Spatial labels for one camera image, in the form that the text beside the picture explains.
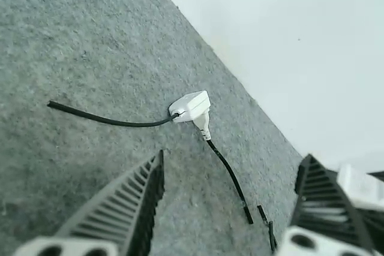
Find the black cable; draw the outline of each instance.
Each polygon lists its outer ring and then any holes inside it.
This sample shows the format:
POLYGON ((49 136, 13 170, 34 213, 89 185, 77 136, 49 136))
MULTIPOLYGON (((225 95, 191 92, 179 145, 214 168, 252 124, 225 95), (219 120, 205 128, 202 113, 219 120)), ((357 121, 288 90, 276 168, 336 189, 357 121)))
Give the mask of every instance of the black cable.
POLYGON ((208 143, 209 147, 211 147, 212 150, 215 152, 215 154, 219 157, 219 159, 224 164, 224 166, 227 168, 227 171, 228 171, 230 177, 232 178, 232 181, 235 184, 236 190, 237 190, 237 192, 238 192, 238 194, 240 196, 240 199, 242 201, 242 207, 244 209, 245 215, 247 216, 248 223, 249 224, 253 224, 253 219, 252 219, 252 216, 251 216, 251 212, 250 212, 250 210, 248 208, 247 202, 245 201, 245 197, 244 197, 244 194, 242 193, 239 181, 237 180, 237 178, 236 178, 232 168, 230 167, 230 165, 228 164, 228 162, 226 161, 224 156, 222 156, 222 154, 217 150, 217 148, 213 144, 213 142, 211 140, 207 140, 207 143, 208 143))
POLYGON ((84 111, 81 111, 81 110, 78 110, 78 109, 75 109, 75 108, 72 108, 72 107, 69 107, 69 106, 57 103, 57 102, 54 102, 54 101, 49 101, 47 106, 50 107, 50 108, 54 108, 54 109, 57 109, 57 110, 60 110, 60 111, 63 111, 63 112, 67 112, 67 113, 76 115, 76 116, 87 118, 87 119, 90 119, 90 120, 93 120, 93 121, 97 121, 97 122, 101 122, 101 123, 105 123, 105 124, 116 125, 116 126, 124 126, 124 127, 154 127, 154 126, 159 126, 159 125, 165 124, 167 122, 170 122, 174 118, 180 116, 179 113, 175 113, 174 115, 169 116, 168 118, 166 118, 164 120, 161 120, 161 121, 157 121, 157 122, 152 122, 152 123, 132 123, 132 122, 117 121, 117 120, 113 120, 113 119, 108 119, 108 118, 100 117, 100 116, 93 115, 93 114, 90 114, 90 113, 87 113, 87 112, 84 112, 84 111))
POLYGON ((272 253, 274 253, 277 248, 277 242, 274 235, 274 223, 272 221, 268 223, 268 234, 269 234, 269 243, 271 245, 271 251, 272 253))

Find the white wall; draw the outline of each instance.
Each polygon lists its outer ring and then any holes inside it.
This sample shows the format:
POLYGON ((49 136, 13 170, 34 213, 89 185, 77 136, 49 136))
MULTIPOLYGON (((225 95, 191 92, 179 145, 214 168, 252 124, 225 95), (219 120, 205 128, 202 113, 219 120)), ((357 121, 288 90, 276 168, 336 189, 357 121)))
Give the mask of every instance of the white wall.
POLYGON ((384 170, 384 0, 172 1, 299 153, 384 170))

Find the carpet floor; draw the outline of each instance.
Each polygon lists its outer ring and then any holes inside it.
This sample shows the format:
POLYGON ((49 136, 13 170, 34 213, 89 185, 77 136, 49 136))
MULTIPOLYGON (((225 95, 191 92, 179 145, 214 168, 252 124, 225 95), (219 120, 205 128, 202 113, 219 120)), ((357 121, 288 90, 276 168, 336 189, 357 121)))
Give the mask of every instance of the carpet floor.
POLYGON ((0 0, 0 254, 51 235, 100 188, 165 150, 166 193, 151 255, 270 255, 293 209, 299 154, 170 0, 0 0), (99 124, 48 100, 122 121, 155 121, 207 90, 212 140, 191 123, 99 124))

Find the power cord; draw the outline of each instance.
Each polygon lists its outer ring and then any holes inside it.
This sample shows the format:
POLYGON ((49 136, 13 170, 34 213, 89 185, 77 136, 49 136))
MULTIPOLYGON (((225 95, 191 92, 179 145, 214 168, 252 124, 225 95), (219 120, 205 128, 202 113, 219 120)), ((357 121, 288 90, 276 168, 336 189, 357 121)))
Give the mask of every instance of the power cord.
POLYGON ((244 194, 240 187, 239 181, 237 180, 235 173, 233 172, 231 166, 227 162, 227 160, 222 156, 222 154, 218 151, 216 146, 211 141, 211 133, 208 129, 209 124, 209 107, 211 103, 209 102, 209 97, 206 91, 195 92, 192 94, 184 95, 184 97, 175 101, 170 107, 169 112, 171 116, 168 118, 151 123, 132 123, 132 122, 124 122, 117 121, 113 119, 104 118, 101 116, 93 115, 88 112, 84 112, 54 101, 49 101, 47 104, 48 107, 57 109, 63 112, 67 112, 72 115, 76 115, 82 118, 90 119, 93 121, 111 124, 116 126, 123 127, 155 127, 160 126, 162 124, 168 123, 170 121, 175 122, 186 122, 193 121, 193 123, 200 129, 204 139, 207 141, 209 147, 215 152, 215 154, 219 157, 221 162, 224 164, 227 169, 233 183, 235 184, 236 190, 240 196, 242 208, 247 217, 248 223, 253 224, 253 219, 248 208, 247 202, 245 201, 244 194))
POLYGON ((87 119, 90 119, 93 121, 97 121, 97 122, 101 122, 101 123, 105 123, 105 124, 116 125, 116 126, 123 126, 123 127, 155 127, 155 126, 160 126, 162 124, 168 123, 168 122, 174 120, 174 118, 180 116, 179 113, 175 113, 175 114, 171 115, 170 117, 168 117, 164 120, 161 120, 161 121, 157 121, 157 122, 134 123, 134 122, 117 121, 117 120, 113 120, 113 119, 100 117, 100 116, 93 115, 93 114, 90 114, 88 112, 84 112, 84 111, 81 111, 81 110, 78 110, 78 109, 75 109, 75 108, 54 102, 54 101, 49 101, 47 106, 50 108, 53 108, 53 109, 67 112, 67 113, 72 114, 72 115, 82 117, 82 118, 87 118, 87 119))
POLYGON ((247 217, 247 220, 248 220, 248 223, 249 224, 253 224, 253 219, 252 219, 252 216, 251 216, 251 212, 248 208, 248 205, 247 205, 247 202, 245 201, 245 197, 244 197, 244 194, 241 190, 241 187, 240 187, 240 184, 239 184, 239 181, 237 180, 231 166, 228 164, 227 160, 224 158, 224 156, 222 156, 222 154, 217 150, 216 146, 213 144, 213 142, 211 140, 207 140, 206 141, 209 145, 210 148, 212 148, 212 150, 215 152, 215 154, 219 157, 219 159, 221 160, 221 162, 224 164, 224 166, 227 168, 227 171, 230 175, 230 177, 232 178, 232 181, 233 183, 235 184, 235 187, 236 187, 236 190, 240 196, 240 199, 241 199, 241 202, 242 202, 242 208, 244 209, 244 212, 245 212, 245 215, 247 217))
POLYGON ((248 208, 248 205, 247 205, 247 202, 245 201, 245 197, 244 197, 244 193, 242 192, 242 189, 240 187, 240 184, 239 184, 239 181, 237 180, 236 178, 236 175, 235 173, 233 172, 231 166, 229 165, 229 163, 227 162, 227 160, 224 158, 224 156, 222 156, 222 154, 219 152, 219 150, 216 148, 216 146, 213 144, 212 140, 211 140, 211 133, 209 132, 209 129, 208 129, 208 124, 209 124, 209 113, 208 113, 209 110, 207 110, 206 112, 204 112, 201 116, 199 116, 198 118, 194 119, 193 120, 193 123, 198 127, 198 129, 200 129, 200 132, 202 133, 203 135, 203 138, 206 140, 206 142, 208 143, 209 147, 215 152, 215 154, 219 157, 219 159, 221 160, 221 162, 224 164, 224 166, 226 167, 232 181, 233 181, 233 184, 235 184, 235 187, 236 187, 236 190, 240 196, 240 199, 241 199, 241 203, 242 203, 242 208, 244 210, 244 213, 247 217, 247 220, 248 220, 248 223, 249 224, 253 224, 253 219, 252 219, 252 216, 251 216, 251 212, 248 208))

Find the power plug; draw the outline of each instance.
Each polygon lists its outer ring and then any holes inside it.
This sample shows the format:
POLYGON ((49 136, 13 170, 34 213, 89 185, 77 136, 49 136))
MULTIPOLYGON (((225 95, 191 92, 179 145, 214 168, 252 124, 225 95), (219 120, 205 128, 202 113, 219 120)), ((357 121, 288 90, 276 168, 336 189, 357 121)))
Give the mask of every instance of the power plug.
POLYGON ((174 118, 174 122, 193 121, 200 129, 205 140, 211 139, 211 133, 208 129, 209 124, 209 101, 207 91, 199 91, 184 95, 179 100, 176 100, 170 107, 169 113, 174 115, 179 113, 180 116, 174 118))
POLYGON ((207 91, 194 92, 176 100, 169 107, 169 113, 171 115, 180 114, 179 117, 174 118, 174 122, 193 121, 204 112, 209 111, 210 106, 207 91))

